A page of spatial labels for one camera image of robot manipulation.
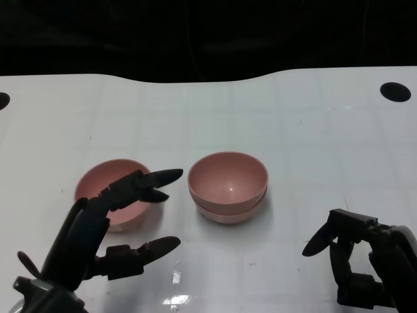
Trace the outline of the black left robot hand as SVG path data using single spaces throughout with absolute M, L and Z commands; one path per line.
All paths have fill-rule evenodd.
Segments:
M 110 225 L 107 215 L 137 201 L 166 201 L 167 194 L 159 188 L 173 183 L 182 174 L 182 169 L 148 174 L 136 170 L 107 186 L 96 197 L 76 201 L 47 255 L 40 279 L 75 291 L 82 281 L 94 276 L 117 280 L 143 274 L 146 265 L 176 249 L 180 239 L 163 237 L 137 249 L 111 246 L 105 256 L 98 257 L 96 253 Z

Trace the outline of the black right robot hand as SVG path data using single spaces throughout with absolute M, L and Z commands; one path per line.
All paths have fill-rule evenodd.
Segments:
M 349 259 L 356 244 L 369 243 L 369 260 L 378 277 L 354 273 Z M 389 226 L 372 216 L 334 209 L 308 241 L 302 254 L 314 256 L 328 248 L 340 305 L 416 311 L 416 238 L 406 226 Z

